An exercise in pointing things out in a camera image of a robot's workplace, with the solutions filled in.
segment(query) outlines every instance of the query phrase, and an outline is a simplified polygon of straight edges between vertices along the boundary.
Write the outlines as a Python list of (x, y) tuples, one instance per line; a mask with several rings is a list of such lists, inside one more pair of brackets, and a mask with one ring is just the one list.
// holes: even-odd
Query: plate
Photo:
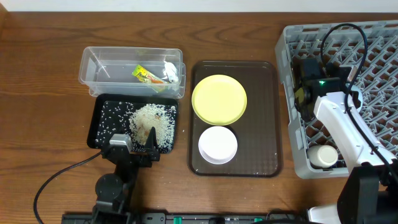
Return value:
[(212, 164), (224, 164), (235, 156), (238, 142), (228, 128), (214, 126), (201, 134), (198, 147), (206, 161)]
[(248, 98), (243, 86), (227, 75), (212, 75), (199, 82), (192, 93), (194, 112), (204, 122), (224, 126), (244, 113)]

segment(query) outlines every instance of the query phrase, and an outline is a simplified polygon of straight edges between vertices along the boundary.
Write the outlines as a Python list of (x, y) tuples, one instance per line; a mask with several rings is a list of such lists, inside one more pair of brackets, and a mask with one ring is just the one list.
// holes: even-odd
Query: brown tray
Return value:
[(210, 75), (228, 75), (246, 90), (248, 105), (242, 117), (225, 126), (238, 140), (233, 159), (210, 164), (199, 153), (199, 137), (212, 125), (202, 121), (191, 107), (188, 166), (197, 175), (274, 177), (282, 169), (277, 73), (268, 62), (203, 61), (192, 71), (192, 91)]

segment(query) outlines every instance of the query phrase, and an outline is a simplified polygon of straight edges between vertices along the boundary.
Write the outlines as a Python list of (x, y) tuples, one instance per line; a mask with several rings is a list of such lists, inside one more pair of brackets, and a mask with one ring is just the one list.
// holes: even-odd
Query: white cylindrical object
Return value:
[(329, 168), (337, 162), (338, 153), (334, 147), (331, 146), (312, 146), (307, 151), (310, 162), (322, 168)]
[(213, 126), (204, 131), (199, 138), (201, 156), (212, 164), (229, 162), (238, 150), (235, 135), (228, 128)]

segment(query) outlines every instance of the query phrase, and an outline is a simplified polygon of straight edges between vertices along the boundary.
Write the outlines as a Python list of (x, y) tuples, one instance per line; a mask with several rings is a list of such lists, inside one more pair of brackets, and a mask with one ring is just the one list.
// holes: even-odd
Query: white wall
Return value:
[(0, 0), (8, 11), (398, 12), (398, 0)]

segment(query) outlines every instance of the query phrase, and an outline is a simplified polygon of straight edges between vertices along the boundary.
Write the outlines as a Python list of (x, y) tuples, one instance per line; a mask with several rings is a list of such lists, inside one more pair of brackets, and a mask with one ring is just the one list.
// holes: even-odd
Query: plastic bin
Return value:
[[(386, 149), (398, 155), (398, 21), (354, 22), (368, 38), (366, 62), (355, 82), (363, 94), (360, 115)], [(314, 119), (306, 123), (294, 106), (292, 61), (315, 57), (320, 60), (320, 45), (326, 33), (338, 24), (313, 24), (285, 27), (275, 47), (280, 81), (284, 84), (289, 111), (289, 138), (296, 174), (303, 179), (347, 177), (340, 155), (330, 169), (314, 169), (307, 149), (314, 145), (336, 147), (323, 124)], [(351, 27), (333, 31), (325, 42), (325, 59), (340, 65), (358, 65), (363, 57), (363, 40)]]
[[(132, 75), (137, 65), (159, 78), (167, 77), (171, 66), (178, 81), (166, 84), (141, 83)], [(79, 74), (80, 83), (89, 86), (91, 96), (114, 93), (179, 99), (184, 96), (185, 80), (185, 65), (179, 49), (87, 47), (83, 52)]]

